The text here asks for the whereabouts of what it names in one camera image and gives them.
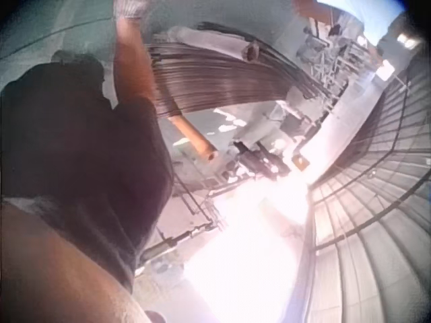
copper pipe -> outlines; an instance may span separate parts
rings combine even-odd
[[[218,154],[217,149],[183,115],[170,116],[169,121],[190,140],[197,153],[208,161]]]

metal grating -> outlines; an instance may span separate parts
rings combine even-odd
[[[425,322],[431,301],[431,83],[417,56],[312,192],[306,322]]]

metal bar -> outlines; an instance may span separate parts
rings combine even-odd
[[[389,198],[387,198],[387,197],[384,197],[383,195],[381,195],[381,192],[377,192],[373,187],[370,187],[370,186],[368,186],[368,185],[365,185],[365,183],[362,183],[362,182],[357,182],[357,184],[359,184],[359,185],[361,185],[361,186],[363,186],[364,188],[367,188],[368,190],[370,190],[371,192],[373,192],[375,195],[377,195],[377,196],[381,196],[381,197],[383,197],[386,201],[388,201],[388,203],[393,203],[394,201],[396,201],[397,200],[397,198],[395,197],[395,196],[392,196],[393,197],[393,200],[390,200]],[[350,190],[349,188],[346,188],[346,190],[348,190],[348,191],[350,191],[352,194],[353,194],[353,191],[352,190]],[[399,205],[398,207],[397,207],[397,209],[399,209],[402,213],[404,213],[404,215],[406,216],[406,217],[408,217],[411,221],[413,221],[420,229],[422,229],[425,233],[427,233],[429,236],[431,236],[431,228],[429,228],[429,227],[424,227],[422,224],[420,224],[419,222],[418,222],[418,220],[416,220],[414,217],[412,217],[411,215],[410,215],[410,213],[402,206],[402,205]],[[428,221],[427,219],[425,219],[425,218],[423,218],[419,213],[417,213],[415,210],[412,210],[420,219],[423,219],[424,221]]]
[[[174,177],[178,180],[178,183],[183,187],[183,189],[187,192],[187,194],[190,196],[191,200],[196,204],[197,208],[200,210],[202,215],[206,218],[206,220],[211,222],[211,218],[207,215],[207,213],[201,208],[201,205],[196,201],[195,197],[192,195],[190,190],[187,188],[187,186],[184,184],[184,182],[180,179],[178,174],[174,172]]]
[[[341,202],[341,198],[340,197],[338,197],[338,202],[341,205],[341,208],[343,209],[343,211],[345,212],[345,214],[347,215],[347,217],[349,218],[349,220],[352,222],[353,227],[355,229],[356,228],[356,223],[353,220],[353,218],[350,215],[350,213],[347,211],[345,205]],[[365,251],[365,255],[367,257],[368,263],[370,265],[370,270],[371,270],[371,273],[372,273],[372,277],[373,277],[374,282],[375,282],[375,284],[377,286],[377,295],[378,295],[378,298],[379,298],[379,301],[380,301],[380,305],[381,305],[382,311],[383,311],[382,312],[383,322],[386,322],[387,321],[387,311],[386,311],[385,306],[384,306],[384,304],[386,304],[386,302],[384,301],[383,296],[382,296],[382,294],[380,292],[380,290],[382,290],[381,282],[377,279],[377,276],[375,274],[376,267],[375,267],[375,265],[374,265],[374,263],[372,261],[372,258],[370,256],[370,251],[369,251],[368,247],[366,246],[366,243],[364,241],[364,237],[362,236],[362,234],[360,233],[360,231],[358,232],[358,238],[359,238],[359,240],[361,242],[361,245],[362,245],[362,247],[363,247],[363,249]]]
[[[350,194],[352,194],[358,201],[360,201],[362,203],[362,205],[364,206],[365,209],[367,209],[368,212],[370,212],[371,215],[374,216],[374,212],[373,210],[368,206],[368,203],[365,203],[360,197],[356,196],[354,193],[352,193],[349,189],[347,189]],[[382,208],[384,209],[384,205],[381,203],[380,199],[379,199],[379,195],[376,194],[375,197],[377,198],[377,200],[380,202]],[[345,211],[345,214],[350,218],[350,214],[347,212],[347,210],[345,209],[344,205],[341,203],[340,200],[340,205],[341,207],[343,207],[343,210]],[[420,274],[420,270],[414,265],[413,260],[411,259],[411,257],[409,256],[405,246],[399,241],[398,237],[392,232],[391,229],[389,229],[388,225],[381,220],[377,221],[378,224],[380,224],[382,226],[382,228],[386,231],[386,233],[388,234],[388,236],[392,239],[393,243],[396,245],[396,247],[399,249],[401,256],[404,258],[404,261],[406,261],[407,265],[409,266],[409,268],[411,268],[411,271],[413,273],[413,275],[415,276],[416,280],[418,280],[421,288],[424,290],[424,292],[428,295],[428,297],[431,296],[431,291],[427,290],[426,288],[424,288],[427,283],[426,283],[426,278]],[[358,236],[360,236],[361,240],[362,238],[362,234],[360,232],[358,232]]]
[[[416,184],[414,184],[407,192],[405,192],[398,200],[392,202],[391,205],[389,205],[385,210],[381,211],[379,214],[377,214],[372,219],[369,219],[365,221],[364,223],[360,224],[356,229],[352,229],[348,232],[346,232],[345,237],[348,238],[353,234],[357,234],[360,230],[368,227],[370,224],[373,224],[374,222],[378,221],[382,217],[384,217],[386,214],[391,212],[393,209],[396,209],[402,202],[404,202],[407,198],[409,198],[427,179],[429,179],[431,175],[431,170],[428,170],[424,176]],[[332,246],[333,244],[336,244],[337,242],[340,242],[344,240],[345,238],[343,236],[336,237],[328,242],[325,242],[324,244],[320,244],[316,246],[315,250],[322,250],[323,248],[326,248],[328,246]]]
[[[324,205],[325,205],[325,208],[326,208],[326,212],[328,213],[329,223],[331,224],[333,235],[335,237],[335,234],[336,234],[335,233],[335,226],[334,226],[334,223],[333,223],[333,220],[332,220],[331,212],[329,210],[329,207],[328,207],[328,204],[327,204],[326,201],[324,201]],[[339,248],[338,248],[337,244],[335,244],[335,250],[337,251],[338,268],[339,268],[339,280],[340,280],[340,289],[341,289],[341,291],[340,291],[340,293],[341,293],[341,323],[344,323],[345,322],[345,303],[346,303],[345,293],[344,293],[344,272],[343,272],[343,265],[341,263],[341,256],[339,254]],[[351,258],[351,260],[353,262],[353,257],[352,257],[352,252],[351,251],[350,251],[350,258]],[[354,266],[354,272],[355,272],[356,285],[357,285],[358,294],[359,294],[358,274],[356,272],[356,267],[355,266]]]

bright light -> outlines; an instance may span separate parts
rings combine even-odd
[[[220,323],[278,322],[295,276],[288,245],[256,217],[230,226],[185,265]]]
[[[227,133],[228,131],[236,129],[236,126],[233,126],[231,124],[222,124],[220,127],[218,127],[218,131],[221,133]]]
[[[383,81],[387,81],[392,73],[395,71],[394,66],[388,62],[388,60],[384,60],[383,64],[377,69],[376,74],[379,76]]]
[[[409,39],[407,42],[404,43],[404,47],[407,48],[407,49],[413,49],[413,48],[416,47],[416,45],[418,43],[419,42],[417,40]]]
[[[184,138],[181,138],[180,140],[174,142],[172,146],[184,145],[185,143],[188,143],[189,141],[190,141],[189,138],[184,137]]]
[[[362,47],[366,47],[367,45],[367,40],[365,37],[363,36],[358,36],[358,39],[356,40],[358,42],[358,44]]]
[[[242,176],[245,173],[247,173],[247,169],[244,168],[244,167],[242,167],[242,166],[238,167],[238,169],[236,170],[236,175],[237,176]]]
[[[226,117],[226,121],[234,121],[234,120],[236,119],[236,117],[235,117],[235,116],[231,115],[230,113],[227,113],[227,112],[221,111],[221,110],[220,110],[220,109],[218,109],[218,108],[215,108],[215,109],[213,110],[213,112],[214,112],[214,113],[221,114],[222,116],[225,116],[225,117]]]
[[[139,267],[138,269],[136,269],[136,270],[135,270],[135,277],[136,277],[136,276],[139,276],[141,273],[143,273],[144,269],[145,269],[145,267],[144,267],[144,266]]]
[[[277,139],[274,141],[274,148],[283,149],[286,146],[286,142],[283,139]]]
[[[245,127],[247,125],[247,122],[245,122],[241,119],[236,119],[236,120],[234,120],[234,124],[238,127]]]
[[[402,42],[403,44],[405,44],[405,42],[407,42],[409,38],[405,35],[405,34],[400,34],[397,38],[397,40],[399,42]]]
[[[229,177],[229,179],[228,179],[228,183],[229,184],[235,183],[237,181],[238,181],[238,177],[237,176],[235,176],[235,177]]]
[[[266,188],[266,197],[285,217],[305,224],[308,214],[308,187],[300,172],[291,171]]]

ceiling light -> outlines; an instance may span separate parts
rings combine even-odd
[[[405,44],[405,42],[407,42],[407,41],[408,41],[408,38],[407,38],[407,36],[406,36],[405,34],[400,34],[400,35],[398,36],[397,40],[398,40],[399,42],[402,42],[403,44]]]
[[[413,48],[416,47],[416,45],[418,43],[419,42],[417,40],[409,39],[407,42],[404,43],[404,47],[407,48],[407,49],[413,49]]]
[[[236,119],[236,120],[234,120],[234,124],[236,126],[239,126],[239,127],[245,127],[247,125],[247,122],[245,122],[241,119]]]
[[[286,146],[286,142],[283,139],[277,139],[274,141],[274,148],[283,149]]]
[[[231,124],[222,124],[220,127],[218,127],[218,131],[221,133],[227,133],[228,131],[236,129],[236,126]]]
[[[235,116],[231,115],[230,113],[227,113],[227,112],[221,111],[219,108],[215,108],[215,109],[213,110],[213,112],[214,112],[214,113],[221,114],[222,116],[225,116],[225,117],[226,117],[226,121],[234,121],[234,120],[236,119],[236,117],[235,117]]]
[[[185,143],[188,143],[189,141],[190,141],[189,138],[184,137],[184,138],[181,138],[180,140],[174,142],[172,146],[183,145]]]
[[[362,47],[366,47],[367,45],[367,40],[365,37],[362,36],[358,36],[358,39],[356,40],[358,42],[359,45],[361,45]]]
[[[231,183],[235,183],[235,182],[237,182],[238,181],[238,176],[235,176],[235,177],[229,177],[229,179],[228,179],[228,183],[229,184],[231,184]]]
[[[242,166],[240,166],[240,167],[238,167],[238,169],[236,170],[236,175],[237,176],[242,176],[242,175],[244,175],[245,173],[247,173],[247,169],[246,168],[244,168],[244,167],[242,167]]]
[[[395,71],[394,66],[388,62],[388,60],[384,60],[383,64],[377,69],[376,74],[379,76],[383,81],[387,81],[392,73]]]

